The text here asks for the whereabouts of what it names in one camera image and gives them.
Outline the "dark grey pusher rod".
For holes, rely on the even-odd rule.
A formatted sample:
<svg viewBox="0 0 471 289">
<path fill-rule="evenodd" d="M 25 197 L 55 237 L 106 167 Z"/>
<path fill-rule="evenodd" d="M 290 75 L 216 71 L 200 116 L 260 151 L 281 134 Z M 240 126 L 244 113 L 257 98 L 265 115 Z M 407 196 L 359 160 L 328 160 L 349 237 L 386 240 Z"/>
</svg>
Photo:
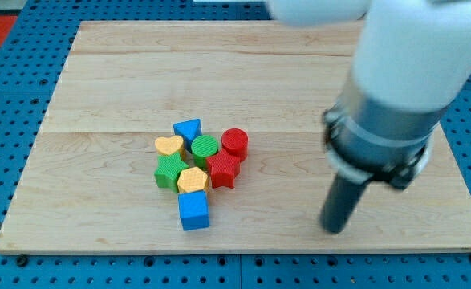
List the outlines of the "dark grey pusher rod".
<svg viewBox="0 0 471 289">
<path fill-rule="evenodd" d="M 321 227 L 331 234 L 342 232 L 369 183 L 351 181 L 337 173 L 320 211 Z"/>
</svg>

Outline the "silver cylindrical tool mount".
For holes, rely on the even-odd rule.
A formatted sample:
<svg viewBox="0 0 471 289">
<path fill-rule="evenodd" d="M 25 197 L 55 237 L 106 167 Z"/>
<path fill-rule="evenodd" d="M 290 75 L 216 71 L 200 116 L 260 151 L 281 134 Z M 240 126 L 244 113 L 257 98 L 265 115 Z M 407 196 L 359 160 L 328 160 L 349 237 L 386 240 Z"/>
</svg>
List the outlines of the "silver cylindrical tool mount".
<svg viewBox="0 0 471 289">
<path fill-rule="evenodd" d="M 327 158 L 337 176 L 353 185 L 381 181 L 404 190 L 428 164 L 432 132 L 446 110 L 387 104 L 349 75 L 323 114 Z"/>
</svg>

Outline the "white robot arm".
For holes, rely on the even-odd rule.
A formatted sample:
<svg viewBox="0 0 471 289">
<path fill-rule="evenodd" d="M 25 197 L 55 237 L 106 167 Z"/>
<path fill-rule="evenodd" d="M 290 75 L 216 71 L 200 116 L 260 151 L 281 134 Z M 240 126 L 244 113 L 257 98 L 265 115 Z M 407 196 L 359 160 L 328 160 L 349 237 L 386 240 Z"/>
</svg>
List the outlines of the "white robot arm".
<svg viewBox="0 0 471 289">
<path fill-rule="evenodd" d="M 269 1 L 290 26 L 363 20 L 351 69 L 323 114 L 336 175 L 320 214 L 342 231 L 367 186 L 403 190 L 427 165 L 432 132 L 471 74 L 471 1 Z"/>
</svg>

